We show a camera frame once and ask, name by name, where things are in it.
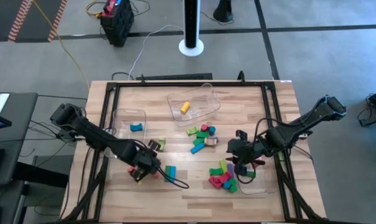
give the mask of purple block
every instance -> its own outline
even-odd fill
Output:
[[[231,174],[231,178],[233,178],[233,164],[227,164],[227,170]]]

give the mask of white cord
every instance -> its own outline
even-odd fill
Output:
[[[181,27],[174,26],[174,25],[167,25],[167,26],[164,26],[162,29],[159,29],[159,30],[157,30],[157,31],[154,31],[154,32],[148,34],[148,35],[145,37],[145,39],[144,39],[144,42],[143,42],[143,48],[142,48],[141,51],[139,52],[137,59],[135,60],[133,66],[132,66],[131,69],[130,69],[130,72],[128,73],[128,80],[130,80],[131,73],[133,72],[134,67],[136,66],[136,64],[137,64],[137,62],[138,62],[138,60],[139,60],[139,58],[141,57],[141,55],[142,55],[143,52],[144,52],[146,39],[148,39],[148,37],[149,37],[150,35],[155,34],[155,33],[157,33],[157,32],[160,32],[160,31],[162,31],[162,30],[164,30],[164,29],[166,29],[166,28],[168,28],[168,27],[175,27],[175,28],[180,29],[181,31],[184,31]]]

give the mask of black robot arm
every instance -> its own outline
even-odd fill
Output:
[[[247,133],[238,130],[236,135],[239,139],[228,142],[227,152],[233,154],[233,158],[228,160],[234,164],[248,164],[262,155],[271,157],[277,152],[292,148],[300,135],[311,134],[309,130],[321,121],[337,121],[343,118],[345,113],[345,106],[339,100],[333,96],[324,96],[310,112],[288,124],[279,122],[274,128],[257,134],[254,142],[248,142]],[[258,124],[266,119],[268,118],[259,120],[256,129]]]
[[[104,151],[110,148],[117,158],[133,167],[130,175],[140,181],[147,174],[155,174],[161,162],[156,158],[159,144],[150,141],[150,148],[134,139],[118,139],[89,122],[82,110],[71,104],[62,104],[50,118],[51,122],[67,132],[84,136],[86,143],[93,149]]]

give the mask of clear plastic bin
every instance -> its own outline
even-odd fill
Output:
[[[221,102],[217,99],[215,90],[209,83],[204,83],[199,88],[182,93],[172,93],[167,96],[167,102],[178,127],[211,118],[221,107]],[[187,112],[183,114],[181,108],[185,102],[189,102],[190,106]]]
[[[119,139],[137,139],[142,142],[145,140],[146,113],[143,110],[136,109],[117,109],[112,113],[112,135]],[[142,131],[132,132],[130,125],[143,125]],[[106,148],[104,155],[109,158],[116,158],[109,148]]]
[[[278,181],[273,157],[268,158],[262,156],[261,158],[265,161],[265,165],[256,167],[256,178],[253,182],[249,184],[238,183],[243,194],[272,194],[278,191]],[[253,170],[250,164],[246,166],[248,170]],[[239,178],[244,182],[250,180],[250,177],[239,176]]]

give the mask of black desk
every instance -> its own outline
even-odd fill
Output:
[[[24,139],[37,101],[36,93],[13,93],[2,109],[0,116],[12,121],[12,126],[0,129],[0,141]],[[24,181],[11,182],[15,166],[21,152],[23,141],[0,143],[4,158],[0,166],[0,207],[1,223],[14,221],[15,214],[24,189]]]

